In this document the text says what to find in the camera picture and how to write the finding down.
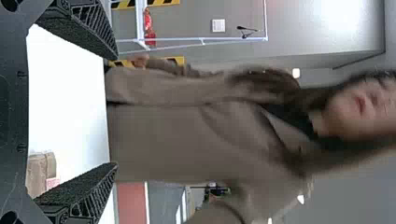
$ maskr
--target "woman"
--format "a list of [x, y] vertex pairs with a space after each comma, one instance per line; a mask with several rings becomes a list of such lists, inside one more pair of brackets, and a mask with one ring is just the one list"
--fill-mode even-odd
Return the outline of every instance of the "woman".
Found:
[[231, 188], [189, 224], [281, 217], [309, 196], [314, 175], [371, 158], [396, 135], [393, 71], [300, 89], [288, 73], [260, 66], [210, 73], [147, 55], [135, 65], [146, 69], [106, 75], [118, 181]]

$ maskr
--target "beige coat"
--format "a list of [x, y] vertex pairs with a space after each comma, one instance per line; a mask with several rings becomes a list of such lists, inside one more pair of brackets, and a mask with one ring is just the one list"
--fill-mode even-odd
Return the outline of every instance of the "beige coat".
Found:
[[303, 179], [279, 162], [282, 150], [318, 146], [254, 102], [271, 93], [232, 86], [229, 77], [261, 67], [211, 74], [189, 65], [150, 60], [147, 70], [113, 68], [106, 74], [111, 160], [118, 181], [219, 182], [232, 196], [198, 212], [189, 224], [246, 223], [284, 215], [309, 196]]

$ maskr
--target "metal frame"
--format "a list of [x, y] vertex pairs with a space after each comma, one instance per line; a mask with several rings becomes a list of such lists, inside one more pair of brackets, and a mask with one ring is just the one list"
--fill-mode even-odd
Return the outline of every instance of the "metal frame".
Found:
[[[109, 0], [108, 6], [111, 8], [112, 3], [123, 2], [122, 0]], [[254, 42], [263, 42], [268, 41], [268, 29], [267, 29], [267, 13], [266, 13], [266, 2], [262, 0], [264, 6], [264, 22], [265, 22], [265, 37], [175, 37], [175, 38], [144, 38], [144, 20], [143, 20], [143, 12], [147, 7], [147, 0], [136, 0], [135, 1], [135, 14], [136, 14], [136, 38], [132, 39], [117, 39], [117, 43], [136, 43], [143, 49], [139, 50], [130, 50], [120, 52], [120, 55], [132, 54], [138, 52], [147, 52], [147, 51], [158, 51], [165, 49], [184, 49], [191, 47], [199, 47], [199, 46], [210, 46], [210, 45], [224, 45], [224, 44], [239, 44], [239, 43], [254, 43]], [[112, 23], [112, 10], [110, 9], [110, 23]], [[149, 46], [145, 44], [146, 41], [164, 41], [164, 42], [172, 42], [172, 41], [199, 41], [197, 44], [182, 44], [175, 45], [169, 47], [160, 47], [151, 49]]]
[[[73, 213], [70, 215], [70, 209], [64, 204], [37, 205], [28, 195], [25, 187], [29, 150], [29, 69], [26, 36], [30, 27], [51, 4], [60, 4], [64, 10], [70, 10], [67, 0], [0, 1], [0, 223], [82, 223], [80, 217], [73, 217]], [[95, 179], [92, 183], [97, 185], [91, 188], [92, 191], [87, 195], [79, 195], [83, 200], [89, 197], [90, 202], [99, 204], [96, 206], [99, 212], [95, 210], [96, 217], [94, 219], [82, 217], [84, 223], [96, 224], [100, 218], [100, 212], [105, 206], [104, 198], [108, 198], [108, 189], [112, 187], [113, 174], [116, 171], [116, 164], [110, 166], [112, 170], [110, 176]], [[97, 176], [96, 174], [97, 169], [88, 172], [88, 175]], [[76, 178], [75, 183], [79, 183], [80, 180]], [[57, 195], [71, 192], [63, 191], [63, 188], [70, 185], [67, 183], [59, 186], [61, 193]], [[108, 186], [106, 195], [99, 191], [103, 189], [101, 183]], [[73, 189], [75, 192], [80, 190], [78, 186], [68, 189]]]

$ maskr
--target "white wall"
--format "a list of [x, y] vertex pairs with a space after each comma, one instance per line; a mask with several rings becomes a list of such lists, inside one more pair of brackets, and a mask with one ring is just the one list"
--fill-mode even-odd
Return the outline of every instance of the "white wall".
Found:
[[[102, 58], [37, 26], [27, 43], [30, 153], [53, 151], [62, 182], [108, 162]], [[114, 219], [110, 196], [100, 223]]]

